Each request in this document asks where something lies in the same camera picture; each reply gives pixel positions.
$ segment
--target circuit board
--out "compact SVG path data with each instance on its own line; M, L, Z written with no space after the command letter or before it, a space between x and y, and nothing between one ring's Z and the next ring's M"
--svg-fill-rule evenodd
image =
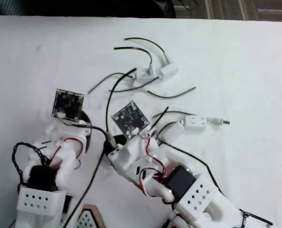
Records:
M112 119L128 140L132 139L139 131L142 131L150 124L133 101L113 115Z
M57 89L52 116L79 121L82 113L84 95Z

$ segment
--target white tabletop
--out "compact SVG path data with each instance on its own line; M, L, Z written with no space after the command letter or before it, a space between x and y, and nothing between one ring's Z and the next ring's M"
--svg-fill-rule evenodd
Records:
M152 85L152 91L173 95L191 86L197 89L172 100L143 92L117 94L110 114L133 99L148 118L168 105L170 110L231 121L230 126L209 126L201 135L186 133L175 145L204 159L237 207L282 228L282 22L1 16L0 227L15 218L15 143L32 143L42 135L51 121L56 88L85 93L108 74L147 66L144 53L113 50L144 47L123 41L130 36L156 41L180 68L173 79ZM161 53L144 44L158 68ZM85 101L85 111L103 128L114 82L108 80ZM160 126L182 117L170 114ZM120 133L111 118L109 123L113 133ZM69 190L76 196L89 182L103 140L94 132L90 151L73 174ZM22 167L25 152L18 152ZM159 228L170 211L160 199L143 196L106 161L86 202L98 206L108 228Z

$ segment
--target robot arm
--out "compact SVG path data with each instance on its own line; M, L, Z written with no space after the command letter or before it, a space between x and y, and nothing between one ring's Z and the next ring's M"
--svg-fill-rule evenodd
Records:
M116 171L149 196L173 204L169 219L178 228L265 228L266 224L235 207L178 151L155 139L134 137L107 152Z

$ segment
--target electronic component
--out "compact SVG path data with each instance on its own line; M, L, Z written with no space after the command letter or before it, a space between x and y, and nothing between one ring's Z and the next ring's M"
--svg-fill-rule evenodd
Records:
M112 119L129 140L150 124L133 101L113 115Z
M84 95L57 89L52 116L79 121L82 113Z
M177 166L167 177L165 186L172 190L176 199L181 199L189 190L196 178L183 166Z

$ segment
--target wire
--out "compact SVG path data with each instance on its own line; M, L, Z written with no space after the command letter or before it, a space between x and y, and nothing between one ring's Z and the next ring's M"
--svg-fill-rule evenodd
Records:
M106 79L110 78L111 76L114 75L123 75L123 73L113 73L111 75L106 76L105 78L103 78L98 84L96 84L93 88L91 88L87 94L90 94L92 91L94 91L100 84L102 84Z
M158 139L162 144L165 144L165 145L167 145L167 146L169 146L169 147L171 147L171 148L173 148L173 149L175 149L175 150L177 150L177 151L179 151L179 152L182 152L182 153L184 153L184 154L186 154L186 155L188 155L188 156L194 158L194 159L197 160L198 162L202 163L202 164L207 168L207 171L208 171L208 173L209 173L209 175L210 175L210 177L211 177L213 183L215 184L215 186L218 188L218 190L221 192L221 194L223 194L223 192L221 191L219 185L217 184L217 182L216 182L216 180L215 180L215 178L214 178L214 175L213 175L213 173L212 173L210 167L208 166L208 164L206 164L204 161L202 161L200 158L196 157L195 155L190 154L190 153L188 153L188 152L186 152L186 151L184 151L184 150L182 150L182 149L180 149L180 148L178 148L178 147L175 147L175 146L169 144L168 142L162 140L161 138L159 138L159 134L160 134L167 126L169 126L169 125L171 125L171 124L173 124L173 123L175 123L175 122L168 123L167 125L165 125L165 126L160 130L160 132L158 133L157 139Z
M114 47L113 48L114 50L125 50L125 49L132 49L132 50L138 50L138 51L143 51L145 53L147 53L149 56L150 56L150 64L152 64L152 57L151 57L151 54L143 49L143 48L140 48L140 47Z
M184 95L184 94L187 94L188 92L190 92L190 91L192 91L192 90L194 90L194 89L196 89L196 87L190 88L190 89L188 89L187 91L184 91L183 93L178 94L178 95L174 95L174 96L161 96L161 95L155 94L155 93L153 93L153 92L151 92L151 91L149 91L149 90L147 90L146 92L148 92L149 94L154 95L154 96L156 96L156 97L159 97L159 98L163 98L163 99L172 99L172 98L180 97L180 96L182 96L182 95Z
M185 114L185 115L195 115L192 113L187 113L183 111L166 111L166 113L178 113L178 114ZM156 118L157 116L161 115L162 113L155 114L152 118Z
M8 226L8 228L11 228L15 224L15 222L16 222L16 219L13 220L13 222Z
M182 0L179 0L179 1L180 1L180 3L182 4L182 6L183 6L187 11L193 11L193 10L195 10L195 9L199 6L198 2L197 2L196 0L193 0L193 2L196 4L196 6L195 6L193 9L189 9L189 8L187 8L187 7L185 6L185 4L183 3Z
M158 45L157 43L155 43L154 41L151 41L150 39L145 39L145 38L141 38L141 37L129 37L129 38L125 38L124 40L130 40L130 39L140 39L140 40L146 40L154 45L156 45L163 53L165 53L165 51L163 50L163 48Z
M115 93L121 93L121 92L128 92L128 91L140 89L140 88L143 88L143 87L147 86L148 84L150 84L150 83L156 81L157 79L159 79L159 77L156 77L156 78L154 78L153 80L151 80L151 81L149 81L149 82L147 82L147 83L145 83L145 84L143 84L143 85L141 85L141 86L134 87L134 88L131 88L131 89L116 90L116 91L114 91L114 92L115 92Z
M167 106L166 109L161 113L161 115L159 116L159 118L156 120L156 122L150 127L150 130L153 129L157 123L160 121L160 119L165 115L165 113L167 112L167 110L169 109L169 107Z
M75 208L73 209L73 211L71 212L69 217L67 218L65 224L63 225L63 228L67 227L67 225L70 222L71 218L73 217L73 215L75 214L76 210L78 209L78 207L80 206L81 202L83 201L85 195L88 193L91 185L93 184L94 178L95 178L95 176L96 176L96 174L98 172L98 169L99 169L99 166L100 166L100 164L102 162L103 156L104 156L104 152L101 153L100 158L99 158L98 163L97 163L97 166L96 166L96 168L94 170L94 173L92 175L92 178L90 179L90 182L89 182L88 186L86 187L86 189L85 189L84 193L82 194L80 200L78 201L77 205L75 206Z
M14 167L16 168L16 170L17 170L17 172L19 174L19 181L20 181L20 183L22 185L26 185L26 183L24 183L24 179L23 179L23 171L19 168L19 165L17 164L17 161L16 161L16 153L17 153L18 146L20 146L20 145L27 146L27 147L33 149L34 152L36 152L37 155L40 157L42 165L47 165L48 158L45 155L43 155L42 152L37 147L35 147L34 145L31 145L29 143L26 143L26 142L18 142L13 147L13 152L12 152L11 160L12 160L12 162L14 164Z
M108 108L109 108L109 104L110 104L110 101L111 101L111 98L112 98L112 95L113 95L113 92L114 92L114 89L117 87L117 85L125 78L127 77L129 74L135 72L137 70L137 68L134 68L132 70L130 70L129 72L127 72L126 74L122 75L117 81L116 83L114 84L112 90L111 90L111 93L109 94L109 98L108 98L108 101L107 101L107 105L106 105L106 111L105 111L105 125L106 125L106 131L109 132L109 129L108 129Z

